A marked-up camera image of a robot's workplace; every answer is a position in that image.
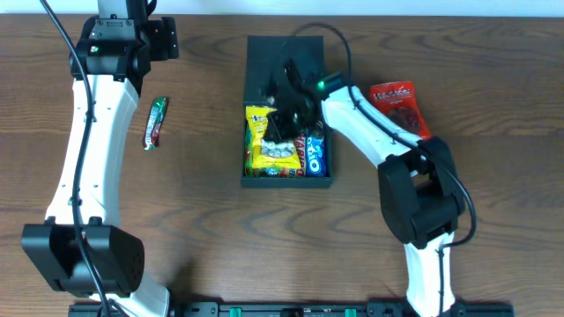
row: oreo package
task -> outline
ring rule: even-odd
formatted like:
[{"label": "oreo package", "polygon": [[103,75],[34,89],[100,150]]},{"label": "oreo package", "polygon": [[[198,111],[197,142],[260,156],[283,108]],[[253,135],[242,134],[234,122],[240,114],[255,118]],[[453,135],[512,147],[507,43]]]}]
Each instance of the oreo package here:
[{"label": "oreo package", "polygon": [[318,122],[306,138],[306,176],[324,177],[327,171],[323,123]]}]

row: wooden table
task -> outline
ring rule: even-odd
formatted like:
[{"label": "wooden table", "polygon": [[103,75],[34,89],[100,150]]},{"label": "wooden table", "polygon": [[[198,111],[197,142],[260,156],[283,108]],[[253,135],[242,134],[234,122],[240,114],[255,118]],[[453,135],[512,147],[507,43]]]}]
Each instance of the wooden table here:
[{"label": "wooden table", "polygon": [[[86,16],[65,16],[77,35]],[[181,58],[154,63],[130,125],[122,228],[145,243],[146,269],[180,299],[364,301],[401,297],[404,250],[383,221],[376,170],[341,136],[328,190],[241,189],[247,35],[312,20],[350,39],[364,91],[411,80],[427,123],[450,145],[479,214],[452,253],[452,286],[510,301],[517,315],[564,311],[564,28],[557,19],[176,17]],[[71,128],[68,49],[47,16],[0,17],[0,315],[65,315],[22,252],[41,223]],[[330,70],[344,50],[325,34]],[[141,136],[152,98],[170,96],[161,147]],[[460,237],[468,230],[461,217]]]}]

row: green connector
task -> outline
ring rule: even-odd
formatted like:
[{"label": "green connector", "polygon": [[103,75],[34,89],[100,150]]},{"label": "green connector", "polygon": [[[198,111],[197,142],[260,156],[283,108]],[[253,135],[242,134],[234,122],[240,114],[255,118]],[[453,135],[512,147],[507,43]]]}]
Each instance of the green connector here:
[{"label": "green connector", "polygon": [[240,308],[231,308],[229,310],[229,317],[241,317],[242,309]]},{"label": "green connector", "polygon": [[345,309],[345,317],[356,317],[356,309]]}]

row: red chip bag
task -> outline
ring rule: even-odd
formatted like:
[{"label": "red chip bag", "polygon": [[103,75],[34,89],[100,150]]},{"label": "red chip bag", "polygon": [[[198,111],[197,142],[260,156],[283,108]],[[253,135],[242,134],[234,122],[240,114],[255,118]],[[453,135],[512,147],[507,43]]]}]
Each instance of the red chip bag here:
[{"label": "red chip bag", "polygon": [[396,82],[370,87],[370,101],[381,113],[408,132],[421,136],[424,140],[431,133],[415,100],[413,83]]},{"label": "red chip bag", "polygon": [[280,177],[305,177],[306,176],[306,136],[298,136],[293,144],[296,146],[301,168],[284,168]]}]

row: white wall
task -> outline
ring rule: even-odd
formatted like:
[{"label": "white wall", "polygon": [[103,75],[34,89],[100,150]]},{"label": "white wall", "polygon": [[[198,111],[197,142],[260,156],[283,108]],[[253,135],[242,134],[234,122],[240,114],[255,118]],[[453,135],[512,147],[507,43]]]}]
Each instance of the white wall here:
[{"label": "white wall", "polygon": [[[98,11],[97,0],[48,2],[57,13]],[[37,12],[39,0],[0,0],[0,13]],[[564,17],[564,0],[159,0],[155,13]]]}]

